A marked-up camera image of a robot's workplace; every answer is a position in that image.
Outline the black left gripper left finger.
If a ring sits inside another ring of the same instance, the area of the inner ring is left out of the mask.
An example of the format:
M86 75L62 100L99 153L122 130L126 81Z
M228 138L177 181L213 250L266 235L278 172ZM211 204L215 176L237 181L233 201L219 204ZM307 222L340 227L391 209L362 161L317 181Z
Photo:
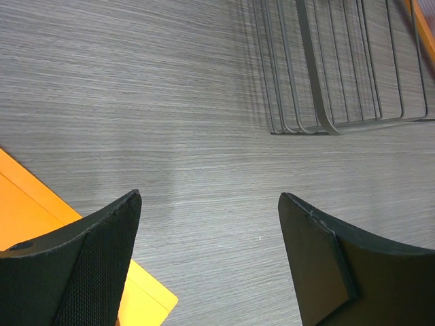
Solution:
M134 189L1 252L2 325L115 325L141 216Z

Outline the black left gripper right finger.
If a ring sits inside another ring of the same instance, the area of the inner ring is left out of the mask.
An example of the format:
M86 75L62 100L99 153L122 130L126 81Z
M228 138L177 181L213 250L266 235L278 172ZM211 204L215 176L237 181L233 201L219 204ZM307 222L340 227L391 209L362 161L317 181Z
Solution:
M291 193L279 220L303 325L433 325L434 251L355 227Z

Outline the black wire dish rack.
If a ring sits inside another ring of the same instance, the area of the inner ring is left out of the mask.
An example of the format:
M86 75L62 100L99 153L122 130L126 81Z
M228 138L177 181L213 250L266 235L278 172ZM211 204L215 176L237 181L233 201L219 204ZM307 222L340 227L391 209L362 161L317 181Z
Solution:
M405 1L250 1L249 13L271 134L434 121L434 78Z

